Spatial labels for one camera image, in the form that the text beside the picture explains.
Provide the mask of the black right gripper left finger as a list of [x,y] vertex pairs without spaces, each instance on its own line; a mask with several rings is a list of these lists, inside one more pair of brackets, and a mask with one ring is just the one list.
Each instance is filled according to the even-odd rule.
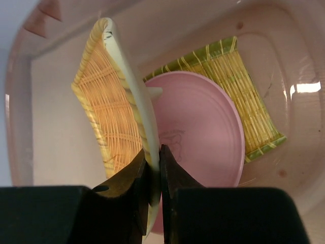
[[140,151],[100,185],[1,188],[1,243],[141,243],[149,167]]

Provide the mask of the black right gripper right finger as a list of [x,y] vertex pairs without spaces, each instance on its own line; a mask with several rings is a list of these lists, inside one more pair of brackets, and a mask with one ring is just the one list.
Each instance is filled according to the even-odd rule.
[[277,188],[206,188],[160,150],[165,243],[309,243],[298,210]]

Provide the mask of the pink round plate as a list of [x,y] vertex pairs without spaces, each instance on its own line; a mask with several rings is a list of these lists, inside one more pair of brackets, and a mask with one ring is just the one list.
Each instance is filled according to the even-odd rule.
[[158,75],[146,86],[162,89],[153,104],[159,141],[177,163],[205,187],[236,187],[245,139],[238,111],[225,91],[186,71]]

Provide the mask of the orange woven fan-shaped plate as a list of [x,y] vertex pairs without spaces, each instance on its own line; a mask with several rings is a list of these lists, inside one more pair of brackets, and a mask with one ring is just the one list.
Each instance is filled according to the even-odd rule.
[[130,64],[112,19],[94,24],[72,90],[93,128],[107,178],[144,152],[151,170],[146,226],[150,232],[160,202],[160,143],[152,103],[162,89],[146,87]]

